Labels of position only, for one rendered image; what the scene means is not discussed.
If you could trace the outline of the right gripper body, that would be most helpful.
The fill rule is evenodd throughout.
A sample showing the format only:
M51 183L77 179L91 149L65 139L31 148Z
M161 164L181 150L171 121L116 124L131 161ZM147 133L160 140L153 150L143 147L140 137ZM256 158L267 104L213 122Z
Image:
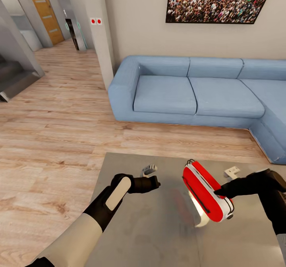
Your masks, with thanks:
M227 196L228 199L232 199L237 195L250 195L243 189L241 179L242 178L236 178L221 186L221 189L224 191L225 196Z

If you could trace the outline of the radio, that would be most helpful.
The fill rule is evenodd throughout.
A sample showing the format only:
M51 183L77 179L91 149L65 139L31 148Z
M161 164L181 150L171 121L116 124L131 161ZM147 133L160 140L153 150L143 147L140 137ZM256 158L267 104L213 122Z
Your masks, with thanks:
M182 178L212 221L221 222L233 217L233 201L227 196L214 194L214 191L221 189L220 184L197 161L185 165Z

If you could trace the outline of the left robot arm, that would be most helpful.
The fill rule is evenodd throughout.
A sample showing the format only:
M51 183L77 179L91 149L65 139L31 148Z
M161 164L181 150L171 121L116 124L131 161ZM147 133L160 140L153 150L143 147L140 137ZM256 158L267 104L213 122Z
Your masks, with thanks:
M157 167L149 165L139 178L117 174L102 193L52 244L25 267L84 267L94 247L110 223L126 193L146 193L157 189Z

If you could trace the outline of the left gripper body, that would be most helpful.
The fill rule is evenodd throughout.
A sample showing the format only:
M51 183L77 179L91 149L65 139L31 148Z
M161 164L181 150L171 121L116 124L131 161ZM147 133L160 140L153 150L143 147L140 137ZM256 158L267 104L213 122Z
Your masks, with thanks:
M157 180L157 176L152 176L150 178L140 178L141 180L141 191L139 193L150 192L151 190L157 189L160 183Z

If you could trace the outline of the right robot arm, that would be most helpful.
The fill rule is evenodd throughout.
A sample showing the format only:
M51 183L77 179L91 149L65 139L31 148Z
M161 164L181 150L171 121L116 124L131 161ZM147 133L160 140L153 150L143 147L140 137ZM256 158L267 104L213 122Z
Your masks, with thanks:
M228 183L214 194L232 199L237 195L257 193L268 219L272 221L286 265L286 181L269 168L251 173L246 178L237 178L239 171L236 166L225 170L223 176L229 178Z

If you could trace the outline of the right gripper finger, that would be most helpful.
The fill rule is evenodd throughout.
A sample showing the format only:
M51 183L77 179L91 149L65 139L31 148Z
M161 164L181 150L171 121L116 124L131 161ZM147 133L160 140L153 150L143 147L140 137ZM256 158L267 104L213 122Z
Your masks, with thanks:
M219 196L225 196L225 193L224 193L224 191L222 189L214 191L214 194L215 195L219 195Z

